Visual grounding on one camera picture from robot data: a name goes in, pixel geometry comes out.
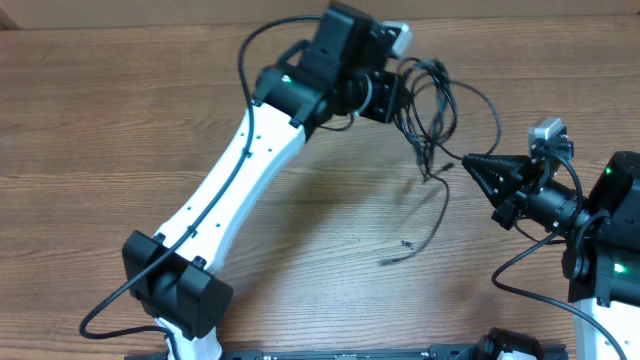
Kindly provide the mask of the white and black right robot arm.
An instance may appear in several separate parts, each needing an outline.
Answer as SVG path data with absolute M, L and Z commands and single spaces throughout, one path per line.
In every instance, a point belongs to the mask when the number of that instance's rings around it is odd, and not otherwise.
M 520 219 L 548 235 L 499 267 L 493 284 L 572 314 L 579 359 L 639 356 L 639 156 L 613 154 L 590 192 L 570 156 L 542 147 L 529 156 L 467 154 L 462 160 L 503 228 Z M 509 267 L 553 243 L 564 246 L 565 302 L 499 281 Z

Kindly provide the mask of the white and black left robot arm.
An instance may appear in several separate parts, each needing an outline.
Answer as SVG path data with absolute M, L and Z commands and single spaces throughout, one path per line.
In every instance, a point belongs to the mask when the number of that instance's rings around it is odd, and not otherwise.
M 334 116 L 388 122 L 399 79 L 386 71 L 413 35 L 334 2 L 302 39 L 245 93 L 240 126 L 188 201 L 152 235 L 132 233 L 123 249 L 130 293 L 157 323 L 170 359 L 218 359 L 216 329 L 232 288 L 218 278 L 258 198 L 314 131 Z

